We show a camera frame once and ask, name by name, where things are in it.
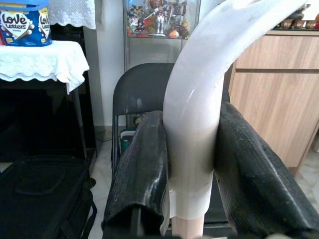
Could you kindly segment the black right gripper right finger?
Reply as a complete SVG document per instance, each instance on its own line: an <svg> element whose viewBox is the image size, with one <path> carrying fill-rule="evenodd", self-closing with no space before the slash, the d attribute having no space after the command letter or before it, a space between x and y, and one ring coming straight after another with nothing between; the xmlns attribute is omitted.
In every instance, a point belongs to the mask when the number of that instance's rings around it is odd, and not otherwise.
<svg viewBox="0 0 319 239"><path fill-rule="evenodd" d="M223 102L214 169L229 239L319 239L319 212L279 156Z"/></svg>

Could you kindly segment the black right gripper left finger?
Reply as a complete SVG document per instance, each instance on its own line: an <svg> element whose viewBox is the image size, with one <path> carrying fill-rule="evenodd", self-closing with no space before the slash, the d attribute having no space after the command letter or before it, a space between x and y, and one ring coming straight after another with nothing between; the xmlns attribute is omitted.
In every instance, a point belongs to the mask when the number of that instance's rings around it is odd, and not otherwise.
<svg viewBox="0 0 319 239"><path fill-rule="evenodd" d="M102 239L157 239L169 226L168 157L162 112L147 113L119 159Z"/></svg>

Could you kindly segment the beige dustpan with white handle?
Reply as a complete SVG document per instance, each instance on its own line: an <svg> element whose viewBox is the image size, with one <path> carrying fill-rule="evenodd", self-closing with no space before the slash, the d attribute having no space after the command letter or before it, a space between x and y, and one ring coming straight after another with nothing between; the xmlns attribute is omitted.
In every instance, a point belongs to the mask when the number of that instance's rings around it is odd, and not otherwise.
<svg viewBox="0 0 319 239"><path fill-rule="evenodd" d="M224 0L191 34L169 77L164 103L172 233L203 235L210 204L224 75L257 39L307 0Z"/></svg>

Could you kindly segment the light wood sideboard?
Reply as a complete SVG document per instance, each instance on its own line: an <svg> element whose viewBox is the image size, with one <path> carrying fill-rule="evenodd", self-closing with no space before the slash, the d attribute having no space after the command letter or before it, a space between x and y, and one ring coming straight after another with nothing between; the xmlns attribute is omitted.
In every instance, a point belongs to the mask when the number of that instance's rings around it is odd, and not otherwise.
<svg viewBox="0 0 319 239"><path fill-rule="evenodd" d="M230 102L297 175L319 130L319 30L272 30L234 62Z"/></svg>

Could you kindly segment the black folding chair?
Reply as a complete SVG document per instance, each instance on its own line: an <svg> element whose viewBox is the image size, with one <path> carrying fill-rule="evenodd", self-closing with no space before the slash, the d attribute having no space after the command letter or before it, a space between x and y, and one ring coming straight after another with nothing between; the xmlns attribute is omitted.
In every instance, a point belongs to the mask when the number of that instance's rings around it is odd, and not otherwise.
<svg viewBox="0 0 319 239"><path fill-rule="evenodd" d="M112 174L115 174L120 153L123 153L119 141L119 116L146 113L163 109L167 83L173 63L144 63L125 72L118 80L113 94L112 113ZM213 238L233 235L227 222L218 190L216 178L213 178L210 206L204 219L203 232Z"/></svg>

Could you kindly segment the black luggage bag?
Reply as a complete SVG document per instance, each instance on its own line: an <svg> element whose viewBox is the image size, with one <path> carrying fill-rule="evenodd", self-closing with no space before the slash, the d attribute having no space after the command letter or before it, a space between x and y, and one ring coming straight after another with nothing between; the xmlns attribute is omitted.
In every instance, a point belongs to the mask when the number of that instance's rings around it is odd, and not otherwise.
<svg viewBox="0 0 319 239"><path fill-rule="evenodd" d="M0 239L88 239L97 214L89 167L33 157L0 172Z"/></svg>

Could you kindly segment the black wooden table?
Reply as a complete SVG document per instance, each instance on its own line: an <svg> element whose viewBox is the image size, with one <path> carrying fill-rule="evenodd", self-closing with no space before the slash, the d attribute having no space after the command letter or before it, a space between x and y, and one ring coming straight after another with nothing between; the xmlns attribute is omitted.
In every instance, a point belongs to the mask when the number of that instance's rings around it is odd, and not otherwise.
<svg viewBox="0 0 319 239"><path fill-rule="evenodd" d="M80 44L84 28L53 25L52 38ZM88 71L78 88L49 79L7 82L0 79L0 162L36 156L87 160L95 151Z"/></svg>

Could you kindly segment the glass display cabinet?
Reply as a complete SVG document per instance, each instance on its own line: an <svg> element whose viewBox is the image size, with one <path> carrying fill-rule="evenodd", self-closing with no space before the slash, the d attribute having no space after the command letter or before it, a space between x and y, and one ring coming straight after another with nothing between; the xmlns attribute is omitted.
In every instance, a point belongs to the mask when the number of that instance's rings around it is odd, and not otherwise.
<svg viewBox="0 0 319 239"><path fill-rule="evenodd" d="M164 35L156 12L167 6ZM144 63L174 63L199 22L201 0L123 0L125 70Z"/></svg>

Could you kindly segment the white lace tablecloth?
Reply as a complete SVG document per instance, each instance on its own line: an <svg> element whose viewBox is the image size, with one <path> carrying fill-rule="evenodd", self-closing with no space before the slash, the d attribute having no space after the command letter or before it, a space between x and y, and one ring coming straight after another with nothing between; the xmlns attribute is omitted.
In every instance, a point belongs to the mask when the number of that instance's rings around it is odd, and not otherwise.
<svg viewBox="0 0 319 239"><path fill-rule="evenodd" d="M43 47L0 46L0 79L41 82L52 79L66 85L69 94L82 83L90 69L79 43L53 40Z"/></svg>

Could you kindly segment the white red robot figurine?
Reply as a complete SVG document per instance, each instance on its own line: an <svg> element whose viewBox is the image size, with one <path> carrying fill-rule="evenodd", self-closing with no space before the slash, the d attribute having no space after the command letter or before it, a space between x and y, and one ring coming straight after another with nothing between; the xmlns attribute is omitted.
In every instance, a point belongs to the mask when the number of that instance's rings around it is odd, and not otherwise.
<svg viewBox="0 0 319 239"><path fill-rule="evenodd" d="M167 16L167 6L164 5L162 8L159 8L158 11L156 12L156 16L157 16L156 34L164 35L164 22L165 22L165 18Z"/></svg>

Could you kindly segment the dark metal urn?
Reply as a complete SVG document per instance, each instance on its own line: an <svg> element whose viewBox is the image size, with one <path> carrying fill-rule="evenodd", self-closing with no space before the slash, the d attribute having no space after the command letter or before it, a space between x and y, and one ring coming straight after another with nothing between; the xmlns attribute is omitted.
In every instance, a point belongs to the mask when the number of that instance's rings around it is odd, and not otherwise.
<svg viewBox="0 0 319 239"><path fill-rule="evenodd" d="M303 4L296 11L294 11L292 14L290 14L286 19L302 20L304 17L304 11L310 7L311 7L310 3Z"/></svg>

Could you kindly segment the white lace runner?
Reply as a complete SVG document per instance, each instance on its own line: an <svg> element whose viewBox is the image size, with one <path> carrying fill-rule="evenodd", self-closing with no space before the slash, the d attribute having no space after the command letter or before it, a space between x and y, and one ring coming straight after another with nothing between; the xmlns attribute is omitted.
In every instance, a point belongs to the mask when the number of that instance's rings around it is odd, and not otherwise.
<svg viewBox="0 0 319 239"><path fill-rule="evenodd" d="M51 25L96 29L95 0L48 0Z"/></svg>

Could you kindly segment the blue Love Letters biscuit tub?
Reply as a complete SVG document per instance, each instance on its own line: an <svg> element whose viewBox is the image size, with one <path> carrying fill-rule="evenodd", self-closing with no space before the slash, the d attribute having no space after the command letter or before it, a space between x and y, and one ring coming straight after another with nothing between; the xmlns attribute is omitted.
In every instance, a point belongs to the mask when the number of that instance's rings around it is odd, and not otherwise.
<svg viewBox="0 0 319 239"><path fill-rule="evenodd" d="M0 0L0 31L7 46L51 45L49 0Z"/></svg>

